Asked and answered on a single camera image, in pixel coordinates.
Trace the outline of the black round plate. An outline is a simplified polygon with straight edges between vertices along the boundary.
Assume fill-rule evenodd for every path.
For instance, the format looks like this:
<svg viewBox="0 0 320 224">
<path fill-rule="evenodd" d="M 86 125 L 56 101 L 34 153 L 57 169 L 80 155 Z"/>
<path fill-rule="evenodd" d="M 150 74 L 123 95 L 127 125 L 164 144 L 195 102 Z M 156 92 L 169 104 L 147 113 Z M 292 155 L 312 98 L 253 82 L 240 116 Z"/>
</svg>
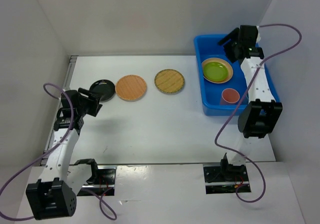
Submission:
<svg viewBox="0 0 320 224">
<path fill-rule="evenodd" d="M 100 103 L 109 101 L 116 93 L 115 84 L 108 79 L 97 80 L 90 86 L 89 90 L 100 95 Z"/>
</svg>

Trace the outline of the beige round plate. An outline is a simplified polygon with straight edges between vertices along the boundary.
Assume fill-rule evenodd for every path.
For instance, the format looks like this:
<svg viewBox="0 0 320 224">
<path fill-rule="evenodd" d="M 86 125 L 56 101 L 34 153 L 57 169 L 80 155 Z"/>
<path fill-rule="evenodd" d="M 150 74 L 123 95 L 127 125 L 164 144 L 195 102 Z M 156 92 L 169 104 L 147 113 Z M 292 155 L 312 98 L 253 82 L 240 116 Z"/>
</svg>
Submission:
<svg viewBox="0 0 320 224">
<path fill-rule="evenodd" d="M 209 63 L 209 62 L 218 62 L 218 63 L 221 63 L 221 64 L 225 65 L 225 66 L 227 67 L 227 70 L 228 70 L 228 77 L 227 77 L 225 80 L 221 81 L 221 82 L 213 82 L 213 81 L 207 80 L 207 79 L 205 78 L 205 76 L 204 76 L 204 73 L 203 73 L 203 76 L 204 76 L 204 78 L 205 78 L 207 81 L 209 81 L 209 82 L 211 82 L 211 83 L 214 83 L 214 84 L 224 84 L 224 83 L 226 83 L 226 82 L 228 82 L 228 81 L 230 81 L 230 80 L 232 79 L 233 74 L 234 74 L 234 71 L 233 71 L 232 66 L 231 66 L 226 60 L 223 60 L 223 59 L 217 58 L 217 57 L 211 57 L 211 58 L 205 59 L 205 60 L 201 63 L 202 72 L 203 72 L 203 66 L 204 66 L 204 64 Z"/>
</svg>

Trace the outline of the green round plate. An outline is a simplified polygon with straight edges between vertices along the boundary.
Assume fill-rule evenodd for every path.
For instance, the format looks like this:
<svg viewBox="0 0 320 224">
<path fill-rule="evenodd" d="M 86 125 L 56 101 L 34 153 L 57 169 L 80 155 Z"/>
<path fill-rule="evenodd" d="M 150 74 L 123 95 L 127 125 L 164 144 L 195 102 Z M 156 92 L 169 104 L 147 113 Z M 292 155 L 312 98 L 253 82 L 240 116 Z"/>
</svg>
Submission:
<svg viewBox="0 0 320 224">
<path fill-rule="evenodd" d="M 222 82 L 228 77 L 228 69 L 222 63 L 211 61 L 203 65 L 204 77 L 212 82 Z"/>
</svg>

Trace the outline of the light brown woven plate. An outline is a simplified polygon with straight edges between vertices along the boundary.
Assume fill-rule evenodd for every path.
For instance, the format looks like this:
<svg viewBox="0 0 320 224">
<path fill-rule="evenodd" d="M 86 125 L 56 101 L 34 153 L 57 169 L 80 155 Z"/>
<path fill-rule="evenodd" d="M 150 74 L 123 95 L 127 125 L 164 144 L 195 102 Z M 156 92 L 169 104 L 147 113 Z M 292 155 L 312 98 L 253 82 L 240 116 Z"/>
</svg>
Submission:
<svg viewBox="0 0 320 224">
<path fill-rule="evenodd" d="M 115 85 L 117 96 L 127 102 L 141 99 L 147 91 L 147 83 L 138 75 L 130 74 L 121 77 Z"/>
</svg>

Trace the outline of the pink plastic cup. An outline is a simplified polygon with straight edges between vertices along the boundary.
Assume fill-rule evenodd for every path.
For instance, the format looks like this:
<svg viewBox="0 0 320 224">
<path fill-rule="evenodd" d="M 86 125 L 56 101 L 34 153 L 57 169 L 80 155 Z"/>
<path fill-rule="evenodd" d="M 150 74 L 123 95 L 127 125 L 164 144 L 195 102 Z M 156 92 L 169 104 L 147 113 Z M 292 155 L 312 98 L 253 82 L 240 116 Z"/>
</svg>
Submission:
<svg viewBox="0 0 320 224">
<path fill-rule="evenodd" d="M 226 88 L 221 93 L 219 104 L 225 105 L 236 105 L 240 100 L 240 94 L 233 88 Z"/>
</svg>

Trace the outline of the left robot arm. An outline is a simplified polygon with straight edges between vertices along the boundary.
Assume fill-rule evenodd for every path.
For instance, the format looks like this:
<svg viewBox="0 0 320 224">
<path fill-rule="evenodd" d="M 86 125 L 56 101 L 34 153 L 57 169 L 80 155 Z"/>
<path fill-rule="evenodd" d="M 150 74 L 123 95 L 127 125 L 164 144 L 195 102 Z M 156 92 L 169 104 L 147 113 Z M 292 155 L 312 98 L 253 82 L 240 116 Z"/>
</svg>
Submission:
<svg viewBox="0 0 320 224">
<path fill-rule="evenodd" d="M 82 186 L 99 180 L 100 172 L 94 159 L 80 159 L 74 164 L 70 161 L 84 117 L 97 116 L 102 107 L 100 98 L 100 94 L 83 88 L 61 94 L 48 159 L 38 180 L 28 184 L 25 191 L 37 221 L 73 216 Z"/>
</svg>

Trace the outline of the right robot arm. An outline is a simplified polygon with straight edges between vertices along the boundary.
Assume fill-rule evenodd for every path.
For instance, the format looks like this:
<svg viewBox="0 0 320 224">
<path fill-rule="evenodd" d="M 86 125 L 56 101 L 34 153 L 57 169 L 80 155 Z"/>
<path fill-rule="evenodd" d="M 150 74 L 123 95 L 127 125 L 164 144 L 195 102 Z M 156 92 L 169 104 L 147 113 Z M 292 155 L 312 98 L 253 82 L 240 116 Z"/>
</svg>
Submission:
<svg viewBox="0 0 320 224">
<path fill-rule="evenodd" d="M 238 181 L 245 171 L 246 157 L 256 144 L 270 134 L 283 110 L 283 106 L 273 96 L 262 61 L 265 56 L 257 47 L 259 32 L 253 25 L 241 25 L 218 42 L 223 46 L 226 57 L 238 62 L 244 74 L 248 91 L 247 106 L 238 116 L 238 152 L 228 151 L 220 161 L 219 175 L 227 181 Z"/>
</svg>

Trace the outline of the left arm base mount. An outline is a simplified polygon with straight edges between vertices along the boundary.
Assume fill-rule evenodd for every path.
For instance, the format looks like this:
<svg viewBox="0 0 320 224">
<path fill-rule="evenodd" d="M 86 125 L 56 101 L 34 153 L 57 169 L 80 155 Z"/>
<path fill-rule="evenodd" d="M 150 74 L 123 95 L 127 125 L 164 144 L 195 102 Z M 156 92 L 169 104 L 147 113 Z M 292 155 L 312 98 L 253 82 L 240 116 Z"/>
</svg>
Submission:
<svg viewBox="0 0 320 224">
<path fill-rule="evenodd" d="M 92 191 L 93 193 L 101 196 L 114 196 L 115 195 L 115 183 L 116 183 L 116 166 L 99 165 L 98 177 L 92 183 L 85 183 L 82 189 L 77 194 L 78 197 L 92 196 L 85 189 Z"/>
</svg>

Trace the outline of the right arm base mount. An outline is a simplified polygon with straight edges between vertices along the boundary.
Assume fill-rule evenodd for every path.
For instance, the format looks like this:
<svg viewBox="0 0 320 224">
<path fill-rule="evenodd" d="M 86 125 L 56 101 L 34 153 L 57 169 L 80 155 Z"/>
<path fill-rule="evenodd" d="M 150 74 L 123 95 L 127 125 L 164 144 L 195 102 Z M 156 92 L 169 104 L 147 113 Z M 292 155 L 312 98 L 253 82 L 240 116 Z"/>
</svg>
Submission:
<svg viewBox="0 0 320 224">
<path fill-rule="evenodd" d="M 220 166 L 203 167 L 205 192 L 209 194 L 232 194 L 239 187 L 239 193 L 250 193 L 249 177 L 244 168 L 240 173 L 223 174 Z"/>
</svg>

